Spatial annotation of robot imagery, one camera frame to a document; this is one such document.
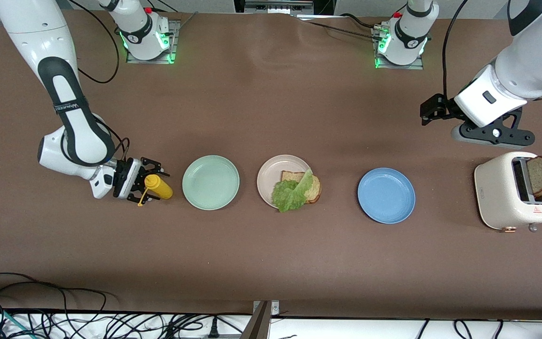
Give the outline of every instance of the green plate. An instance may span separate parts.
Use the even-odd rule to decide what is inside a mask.
[[[183,175],[183,194],[200,210],[218,210],[230,203],[239,189],[239,173],[221,156],[204,156]]]

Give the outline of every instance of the table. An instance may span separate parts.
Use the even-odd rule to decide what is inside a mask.
[[[80,67],[108,77],[106,33],[86,13],[64,15]],[[198,14],[181,31],[176,64],[121,63],[104,85],[81,76],[93,112],[131,138],[129,156],[171,175],[174,198],[143,208],[95,200],[85,180],[37,163],[39,140],[60,120],[0,28],[0,272],[113,292],[108,309],[251,312],[252,300],[278,299],[288,315],[542,318],[542,227],[500,234],[476,208],[474,168],[507,150],[452,140],[455,121],[420,124],[419,104],[441,90],[447,24],[432,28],[425,70],[403,71],[375,69],[363,38],[287,15]],[[510,41],[504,21],[458,21],[449,93]],[[537,139],[527,150],[542,154],[542,102],[524,110],[520,127]],[[241,176],[235,200],[213,212],[180,189],[207,154]],[[279,214],[263,202],[256,174],[277,154],[311,165],[323,185],[317,204]],[[377,167],[415,187],[415,210],[398,225],[375,223],[357,204],[360,178]],[[39,288],[9,295],[8,306],[61,307]],[[79,297],[69,307],[97,308]]]

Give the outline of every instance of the plate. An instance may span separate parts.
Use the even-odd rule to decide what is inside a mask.
[[[204,156],[189,165],[183,175],[183,194],[200,210],[218,210],[230,203],[239,189],[239,173],[221,156]]]
[[[299,157],[288,154],[275,156],[263,163],[260,171],[258,171],[258,176],[256,177],[258,193],[269,206],[277,208],[273,204],[271,194],[273,193],[275,184],[281,180],[281,172],[306,172],[308,169],[309,165]]]
[[[373,169],[359,182],[359,204],[375,221],[395,224],[407,219],[415,206],[409,179],[392,168]]]

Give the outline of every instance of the yellow bottle cap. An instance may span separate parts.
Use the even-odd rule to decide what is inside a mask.
[[[150,174],[146,176],[143,182],[146,185],[146,188],[157,189],[158,186],[160,186],[160,177],[157,176],[156,174]]]

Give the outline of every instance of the green led light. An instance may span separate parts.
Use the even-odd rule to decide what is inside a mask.
[[[428,38],[424,39],[422,42],[422,49],[420,49],[420,54],[417,54],[418,56],[421,56],[423,53],[423,48],[426,47],[426,42],[428,42]]]
[[[388,34],[386,34],[386,37],[384,39],[382,39],[383,44],[380,43],[380,45],[378,46],[378,51],[380,53],[385,53],[386,52],[386,49],[388,48],[388,44],[390,43],[390,40],[392,40],[392,37],[390,36],[390,33],[388,33]]]
[[[125,41],[125,37],[123,37],[121,34],[120,38],[122,39],[122,45],[125,47],[125,49],[129,49],[129,47],[127,47],[127,42]]]
[[[160,33],[156,32],[156,38],[159,39],[160,47],[163,49],[167,48],[168,42],[162,41],[162,38],[160,37]]]

